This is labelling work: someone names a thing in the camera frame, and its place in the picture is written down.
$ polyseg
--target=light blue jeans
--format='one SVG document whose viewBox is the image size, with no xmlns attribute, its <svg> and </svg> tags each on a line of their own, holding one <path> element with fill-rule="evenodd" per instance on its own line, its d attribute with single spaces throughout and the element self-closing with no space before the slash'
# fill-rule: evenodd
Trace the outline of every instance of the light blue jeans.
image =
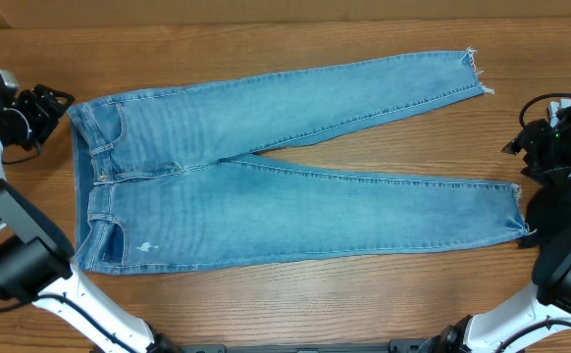
<svg viewBox="0 0 571 353">
<path fill-rule="evenodd" d="M 405 54 L 74 106 L 79 265 L 170 273 L 525 235 L 511 183 L 343 172 L 255 154 L 482 94 L 472 54 Z"/>
</svg>

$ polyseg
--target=seam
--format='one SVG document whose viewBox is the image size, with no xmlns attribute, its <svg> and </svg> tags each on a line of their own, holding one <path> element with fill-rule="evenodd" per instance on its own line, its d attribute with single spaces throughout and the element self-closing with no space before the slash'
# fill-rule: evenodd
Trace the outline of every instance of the seam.
<svg viewBox="0 0 571 353">
<path fill-rule="evenodd" d="M 111 186 L 109 186 L 109 197 L 107 197 L 107 213 L 112 215 L 113 212 L 111 212 L 111 205 L 113 205 L 113 192 L 116 189 L 116 184 L 112 184 Z"/>
<path fill-rule="evenodd" d="M 125 111 L 122 108 L 121 103 L 116 103 L 116 111 L 118 112 L 118 117 L 120 119 L 120 136 L 111 142 L 112 146 L 117 145 L 127 135 L 127 116 L 125 115 Z"/>
<path fill-rule="evenodd" d="M 79 174 L 80 174 L 80 158 L 78 157 L 78 132 L 76 130 L 72 131 L 72 154 L 74 155 L 73 158 L 73 163 L 74 163 L 74 175 L 73 175 L 73 180 L 74 180 L 74 185 L 75 185 L 75 192 L 76 192 L 76 204 L 77 204 L 77 211 L 76 211 L 76 225 L 75 225 L 75 232 L 76 234 L 80 234 L 81 231 L 81 221 L 82 221 L 82 217 L 86 216 L 86 214 L 84 215 L 83 212 L 80 211 L 80 207 L 79 205 L 81 204 L 82 200 L 81 200 L 81 195 L 78 192 L 78 190 L 80 190 L 80 179 L 79 179 Z M 91 227 L 89 228 L 89 232 L 87 233 L 87 236 L 85 237 L 84 241 L 80 244 L 80 247 L 77 249 L 77 251 L 74 254 L 74 257 L 76 258 L 78 256 L 78 252 L 80 251 L 80 249 L 82 248 L 82 245 L 87 241 L 87 239 L 89 238 L 91 233 Z"/>
<path fill-rule="evenodd" d="M 436 102 L 436 101 L 441 100 L 441 99 L 443 99 L 443 98 L 452 96 L 452 95 L 454 95 L 454 94 L 462 93 L 462 92 L 464 92 L 464 91 L 466 91 L 466 90 L 473 89 L 473 88 L 476 88 L 476 87 L 479 87 L 479 85 L 478 85 L 478 84 L 473 84 L 473 85 L 467 86 L 467 87 L 465 87 L 465 88 L 460 88 L 460 89 L 458 89 L 458 90 L 456 90 L 456 91 L 450 91 L 449 93 L 446 93 L 445 95 L 442 95 L 442 96 L 437 97 L 437 98 L 425 99 L 425 101 L 424 101 L 424 102 L 421 102 L 421 103 L 417 103 L 417 104 L 413 104 L 413 105 L 408 105 L 408 106 L 406 106 L 406 107 L 399 108 L 399 109 L 388 110 L 388 111 L 382 111 L 382 112 L 380 112 L 380 113 L 374 113 L 374 114 L 372 114 L 372 115 L 363 116 L 363 117 L 360 117 L 360 118 L 355 118 L 355 119 L 353 119 L 353 120 L 351 120 L 351 121 L 342 122 L 342 123 L 339 123 L 339 124 L 334 125 L 334 126 L 321 127 L 319 130 L 314 131 L 314 132 L 302 133 L 302 134 L 300 134 L 300 135 L 298 135 L 298 136 L 296 136 L 296 137 L 290 137 L 290 138 L 287 138 L 287 139 L 285 139 L 285 140 L 283 140 L 283 141 L 277 141 L 277 142 L 269 143 L 269 144 L 264 145 L 264 146 L 261 146 L 261 147 L 257 147 L 257 148 L 255 148 L 255 149 L 250 150 L 250 152 L 248 152 L 248 153 L 254 153 L 254 152 L 258 152 L 258 151 L 270 149 L 270 148 L 273 148 L 273 147 L 275 147 L 275 146 L 279 146 L 279 145 L 281 145 L 281 144 L 284 144 L 284 143 L 287 143 L 287 142 L 291 142 L 291 141 L 293 141 L 293 140 L 297 140 L 297 139 L 301 139 L 301 138 L 306 138 L 306 137 L 313 136 L 313 135 L 316 135 L 316 134 L 319 134 L 319 133 L 323 133 L 323 132 L 325 132 L 325 131 L 328 131 L 328 130 L 331 130 L 331 129 L 335 129 L 335 128 L 339 128 L 339 127 L 342 127 L 342 126 L 347 126 L 347 125 L 351 125 L 351 124 L 363 122 L 363 121 L 366 121 L 366 120 L 369 120 L 369 119 L 373 119 L 373 118 L 376 118 L 376 117 L 379 117 L 379 116 L 382 116 L 382 115 L 385 115 L 385 114 L 392 114 L 392 113 L 401 112 L 401 111 L 404 111 L 404 110 L 407 110 L 407 109 L 412 109 L 412 108 L 415 108 L 415 107 L 418 107 L 418 106 L 421 106 L 421 105 L 424 105 L 424 104 L 429 104 L 429 103 L 432 103 L 432 102 Z"/>
<path fill-rule="evenodd" d="M 89 241 L 89 238 L 91 238 L 91 234 L 93 233 L 93 227 L 91 226 L 91 220 L 87 220 L 87 223 L 89 224 L 89 233 L 87 234 L 87 237 L 85 238 L 85 240 L 80 244 L 80 246 L 77 249 L 77 252 L 74 254 L 75 257 L 78 256 L 78 254 L 80 253 L 80 251 L 82 250 L 82 248 L 84 247 L 85 243 L 87 241 Z"/>
<path fill-rule="evenodd" d="M 169 177 L 169 176 L 180 176 L 189 172 L 198 172 L 204 169 L 207 169 L 209 167 L 212 167 L 216 164 L 218 164 L 218 162 L 214 162 L 214 163 L 210 163 L 210 164 L 204 164 L 204 165 L 196 165 L 196 166 L 191 166 L 191 167 L 187 167 L 187 168 L 183 168 L 179 165 L 179 163 L 176 162 L 172 162 L 173 164 L 176 165 L 176 167 L 178 168 L 177 171 L 173 171 L 173 172 L 167 172 L 167 173 L 162 173 L 162 174 L 155 174 L 152 176 L 123 176 L 123 174 L 127 174 L 130 172 L 124 172 L 124 173 L 120 173 L 120 174 L 116 174 L 115 175 L 115 180 L 112 181 L 95 181 L 93 184 L 94 185 L 103 185 L 103 184 L 115 184 L 116 182 L 124 182 L 124 181 L 131 181 L 131 180 L 150 180 L 150 179 L 154 179 L 154 178 L 158 178 L 158 177 Z"/>
<path fill-rule="evenodd" d="M 182 89 L 182 90 L 177 91 L 177 92 L 151 95 L 148 97 L 128 98 L 128 99 L 122 99 L 122 100 L 110 100 L 108 102 L 101 103 L 100 105 L 96 105 L 92 109 L 97 109 L 97 108 L 102 107 L 102 106 L 107 106 L 107 105 L 116 104 L 116 103 L 124 103 L 124 102 L 144 100 L 144 99 L 154 99 L 154 98 L 166 97 L 166 96 L 177 95 L 177 94 L 182 94 L 182 93 L 187 93 L 187 92 L 198 92 L 198 91 L 205 90 L 208 88 L 233 85 L 233 84 L 240 83 L 240 82 L 247 82 L 250 80 L 258 80 L 258 79 L 262 79 L 265 77 L 271 77 L 271 76 L 283 76 L 286 74 L 306 73 L 306 72 L 310 72 L 310 71 L 321 72 L 321 71 L 334 70 L 337 68 L 342 68 L 342 67 L 347 67 L 347 66 L 364 66 L 364 65 L 369 65 L 369 64 L 375 63 L 375 62 L 380 62 L 383 60 L 390 62 L 392 60 L 399 60 L 399 59 L 403 59 L 405 57 L 417 56 L 417 55 L 424 55 L 424 56 L 432 56 L 433 54 L 454 55 L 454 54 L 459 54 L 459 53 L 466 53 L 466 50 L 464 50 L 464 51 L 438 50 L 438 51 L 425 51 L 425 52 L 418 52 L 418 53 L 404 53 L 404 54 L 397 54 L 397 55 L 393 55 L 393 56 L 385 57 L 385 58 L 370 59 L 370 60 L 365 60 L 365 61 L 355 62 L 355 63 L 338 64 L 338 65 L 332 65 L 332 66 L 322 67 L 322 68 L 310 68 L 310 69 L 301 69 L 301 70 L 285 71 L 285 72 L 278 72 L 278 73 L 261 74 L 261 75 L 237 78 L 237 79 L 226 80 L 226 81 L 221 81 L 221 82 L 216 81 L 216 82 L 205 83 L 202 85 L 199 84 L 197 86 Z"/>
<path fill-rule="evenodd" d="M 129 256 L 129 249 L 130 249 L 130 240 L 129 240 L 129 234 L 127 233 L 127 228 L 121 223 L 121 222 L 116 222 L 116 225 L 118 225 L 118 227 L 120 227 L 120 229 L 122 230 L 122 241 L 123 241 L 123 246 L 125 247 L 122 251 L 122 260 L 121 263 L 123 266 L 125 266 L 127 264 L 128 256 Z"/>
<path fill-rule="evenodd" d="M 95 156 L 95 155 L 97 155 L 97 154 L 99 154 L 99 153 L 102 153 L 102 152 L 108 151 L 108 150 L 110 150 L 110 149 L 113 149 L 113 147 L 114 147 L 114 146 L 113 146 L 113 142 L 112 142 L 112 143 L 107 143 L 106 145 L 102 145 L 102 146 L 100 146 L 100 147 L 96 147 L 96 148 L 90 149 L 90 150 L 89 150 L 89 155 L 90 155 L 91 157 L 93 157 L 93 156 Z"/>
<path fill-rule="evenodd" d="M 523 227 L 525 228 L 527 226 L 527 223 L 525 222 L 525 220 L 523 219 L 523 214 L 521 214 L 521 223 L 518 223 L 517 220 L 510 220 L 512 221 L 512 223 L 514 223 L 515 225 L 519 226 L 519 227 Z"/>
<path fill-rule="evenodd" d="M 497 241 L 498 239 L 502 238 L 509 238 L 511 235 L 525 232 L 524 229 L 515 230 L 504 235 L 496 236 L 493 238 L 489 238 L 487 240 L 481 239 L 480 241 L 469 241 L 469 242 L 458 242 L 455 244 L 445 244 L 445 245 L 433 245 L 433 246 L 410 246 L 410 247 L 403 247 L 401 250 L 412 250 L 412 249 L 443 249 L 446 247 L 454 247 L 458 245 L 471 245 L 474 243 L 482 244 L 489 241 Z M 265 256 L 255 256 L 255 257 L 248 257 L 248 258 L 234 258 L 234 259 L 226 259 L 220 260 L 213 263 L 203 263 L 203 264 L 140 264 L 140 265 L 124 265 L 124 266 L 109 266 L 109 265 L 95 265 L 97 268 L 134 268 L 134 267 L 144 267 L 144 266 L 179 266 L 179 267 L 196 267 L 196 266 L 211 266 L 211 265 L 218 265 L 224 264 L 227 262 L 234 262 L 234 261 L 253 261 L 263 258 L 273 258 L 273 257 L 283 257 L 283 256 L 296 256 L 296 255 L 323 255 L 323 254 L 337 254 L 337 253 L 349 253 L 349 252 L 357 252 L 357 251 L 369 251 L 369 250 L 397 250 L 397 247 L 373 247 L 373 248 L 359 248 L 359 249 L 349 249 L 349 250 L 331 250 L 331 251 L 307 251 L 307 252 L 298 252 L 298 253 L 289 253 L 289 254 L 275 254 L 275 255 L 265 255 Z"/>
<path fill-rule="evenodd" d="M 97 129 L 97 134 L 98 136 L 100 136 L 100 139 L 103 142 L 106 142 L 104 140 L 104 135 L 102 134 L 102 130 L 100 129 L 100 126 L 98 125 L 98 122 L 96 122 L 96 119 L 93 117 L 93 112 L 91 111 L 92 109 L 89 107 L 88 104 L 85 104 L 85 109 L 87 110 L 87 113 L 89 114 L 89 119 L 91 120 L 91 122 L 93 123 L 94 126 L 96 126 Z"/>
<path fill-rule="evenodd" d="M 90 214 L 89 215 L 89 219 L 91 221 L 108 221 L 108 222 L 112 222 L 114 223 L 116 221 L 116 218 L 111 216 L 111 215 L 106 215 L 106 214 Z"/>
<path fill-rule="evenodd" d="M 291 170 L 273 166 L 266 166 L 257 163 L 251 163 L 246 161 L 239 161 L 239 160 L 232 160 L 229 163 L 238 163 L 241 165 L 248 165 L 250 168 L 254 169 L 264 169 L 264 170 L 273 170 L 279 171 L 285 174 L 292 174 L 292 175 L 300 175 L 301 177 L 307 176 L 318 176 L 318 177 L 334 177 L 338 179 L 342 179 L 345 181 L 357 181 L 357 180 L 368 180 L 368 181 L 383 181 L 388 184 L 403 184 L 406 182 L 419 182 L 419 183 L 428 183 L 434 185 L 462 185 L 462 186 L 480 186 L 480 187 L 509 187 L 510 183 L 502 183 L 502 184 L 493 184 L 493 183 L 485 183 L 485 182 L 467 182 L 467 181 L 431 181 L 431 180 L 419 180 L 419 179 L 402 179 L 402 178 L 385 178 L 385 177 L 367 177 L 367 176 L 341 176 L 341 175 L 333 175 L 329 173 L 320 173 L 320 172 L 309 172 L 309 171 L 299 171 L 299 170 Z"/>
<path fill-rule="evenodd" d="M 92 118 L 91 112 L 89 112 L 89 109 L 87 109 L 87 104 L 85 103 L 84 106 L 85 106 L 85 111 L 87 112 L 87 114 L 89 115 L 89 118 L 91 119 Z M 75 119 L 72 119 L 73 126 L 75 126 L 77 128 L 77 130 L 80 133 L 80 135 L 82 136 L 82 138 L 84 138 L 85 143 L 87 144 L 87 147 L 91 148 L 91 146 L 93 144 L 91 143 L 89 136 L 87 136 L 87 134 L 84 133 L 82 126 L 81 126 L 84 124 L 84 122 L 82 121 L 82 116 L 81 116 L 82 112 L 77 112 L 77 114 L 78 114 L 78 122 L 76 123 L 76 122 L 74 122 Z"/>
<path fill-rule="evenodd" d="M 96 262 L 96 258 L 100 255 L 100 250 L 102 249 L 102 243 L 105 241 L 105 238 L 107 238 L 107 236 L 105 235 L 107 233 L 107 227 L 109 227 L 108 223 L 105 223 L 102 230 L 101 230 L 101 236 L 100 236 L 100 241 L 98 241 L 98 246 L 96 247 L 96 252 L 93 254 L 93 256 L 91 257 L 91 261 L 89 262 L 89 268 L 93 268 L 94 263 Z"/>
</svg>

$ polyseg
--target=jeans leg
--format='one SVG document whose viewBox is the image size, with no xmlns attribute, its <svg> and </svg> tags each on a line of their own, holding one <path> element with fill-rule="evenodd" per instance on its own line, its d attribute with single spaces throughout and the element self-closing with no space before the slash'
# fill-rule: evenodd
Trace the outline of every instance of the jeans leg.
<svg viewBox="0 0 571 353">
<path fill-rule="evenodd" d="M 404 54 L 144 89 L 94 100 L 86 109 L 95 120 L 91 128 L 106 141 L 94 149 L 113 149 L 115 170 L 150 170 L 171 162 L 193 169 L 262 150 L 317 143 L 482 94 L 472 54 L 472 49 Z"/>
<path fill-rule="evenodd" d="M 526 233 L 517 187 L 506 182 L 351 173 L 247 155 L 194 175 L 114 188 L 114 221 L 129 234 L 128 248 L 121 266 L 102 261 L 94 271 L 437 252 Z"/>
</svg>

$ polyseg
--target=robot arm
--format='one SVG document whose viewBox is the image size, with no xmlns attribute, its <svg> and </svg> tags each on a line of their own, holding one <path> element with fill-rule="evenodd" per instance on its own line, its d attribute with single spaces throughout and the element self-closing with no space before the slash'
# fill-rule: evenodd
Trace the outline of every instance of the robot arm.
<svg viewBox="0 0 571 353">
<path fill-rule="evenodd" d="M 16 99 L 17 83 L 10 73 L 0 71 L 0 121 L 19 122 L 0 126 L 0 229 L 8 226 L 14 232 L 0 245 L 0 299 L 17 298 L 61 317 L 103 352 L 157 352 L 161 344 L 156 339 L 161 342 L 164 337 L 93 284 L 75 265 L 68 238 L 5 180 L 4 145 L 40 147 L 74 101 L 43 88 L 47 87 L 38 85 L 35 92 L 24 91 L 22 99 Z M 68 103 L 62 105 L 57 97 Z"/>
<path fill-rule="evenodd" d="M 530 101 L 520 114 L 523 130 L 502 152 L 527 151 L 528 168 L 522 173 L 546 186 L 558 185 L 571 172 L 571 108 L 559 113 L 561 122 L 523 123 L 525 111 L 549 97 Z M 571 328 L 571 224 L 542 248 L 535 263 L 532 283 L 486 314 L 467 317 L 447 327 L 431 342 L 433 352 L 518 352 L 554 333 Z"/>
</svg>

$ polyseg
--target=white stain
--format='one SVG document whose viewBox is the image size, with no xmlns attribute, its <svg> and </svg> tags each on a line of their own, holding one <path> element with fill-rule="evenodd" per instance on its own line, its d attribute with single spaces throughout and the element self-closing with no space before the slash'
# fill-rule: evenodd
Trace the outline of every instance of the white stain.
<svg viewBox="0 0 571 353">
<path fill-rule="evenodd" d="M 157 245 L 150 245 L 150 242 L 146 241 L 145 243 L 141 244 L 141 246 L 139 246 L 137 248 L 137 250 L 143 251 L 143 252 L 148 252 L 148 250 L 150 249 L 159 249 L 159 246 Z"/>
</svg>

